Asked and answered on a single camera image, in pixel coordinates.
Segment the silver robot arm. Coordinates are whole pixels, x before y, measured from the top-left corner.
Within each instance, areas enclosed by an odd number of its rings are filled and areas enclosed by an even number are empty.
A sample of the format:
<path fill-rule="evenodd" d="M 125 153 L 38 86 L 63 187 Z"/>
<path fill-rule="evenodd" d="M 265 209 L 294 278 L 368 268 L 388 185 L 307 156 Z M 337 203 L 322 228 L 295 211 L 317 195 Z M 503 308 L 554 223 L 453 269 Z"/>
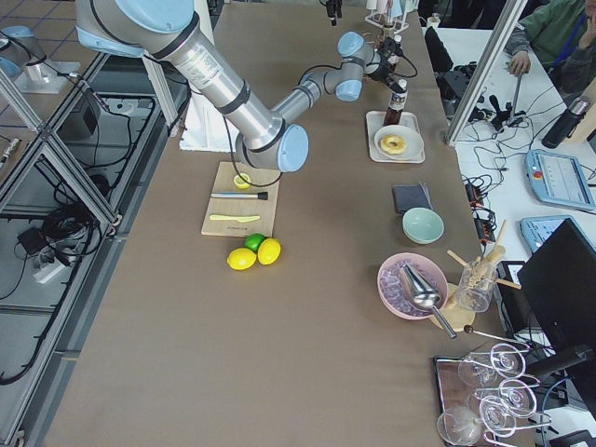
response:
<path fill-rule="evenodd" d="M 267 109 L 200 30 L 191 1 L 78 1 L 75 4 L 79 42 L 99 52 L 170 62 L 238 129 L 236 154 L 257 169 L 298 170 L 306 161 L 309 140 L 295 119 L 313 107 L 322 94 L 354 102 L 369 77 L 393 91 L 397 79 L 389 57 L 397 48 L 375 49 L 355 32 L 338 42 L 339 68 L 304 75 L 298 86 L 273 109 Z"/>

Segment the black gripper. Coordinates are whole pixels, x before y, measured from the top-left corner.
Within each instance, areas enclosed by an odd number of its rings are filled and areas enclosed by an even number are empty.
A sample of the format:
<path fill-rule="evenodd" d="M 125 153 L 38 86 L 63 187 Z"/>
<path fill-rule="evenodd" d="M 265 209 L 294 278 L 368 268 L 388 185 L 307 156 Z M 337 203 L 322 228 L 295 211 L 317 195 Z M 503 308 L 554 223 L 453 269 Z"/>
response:
<path fill-rule="evenodd" d="M 387 61 L 367 65 L 367 76 L 376 82 L 388 86 L 394 93 L 404 92 L 404 80 L 393 77 L 393 69 Z"/>
<path fill-rule="evenodd" d="M 341 0 L 325 0 L 323 2 L 323 6 L 325 6 L 325 8 L 326 8 L 328 19 L 330 21 L 330 25 L 335 26 L 336 18 L 341 19 L 343 17 L 343 15 L 342 15 L 342 1 Z"/>

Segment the person's hand on table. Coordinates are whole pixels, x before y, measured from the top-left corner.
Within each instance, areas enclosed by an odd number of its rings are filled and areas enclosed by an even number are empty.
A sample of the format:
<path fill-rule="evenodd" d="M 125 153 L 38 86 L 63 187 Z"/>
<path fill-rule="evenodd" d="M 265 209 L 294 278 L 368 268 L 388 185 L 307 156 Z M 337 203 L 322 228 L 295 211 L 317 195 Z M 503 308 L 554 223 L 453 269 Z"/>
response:
<path fill-rule="evenodd" d="M 508 62 L 508 72 L 511 75 L 525 75 L 531 69 L 531 60 L 527 50 L 517 51 Z"/>

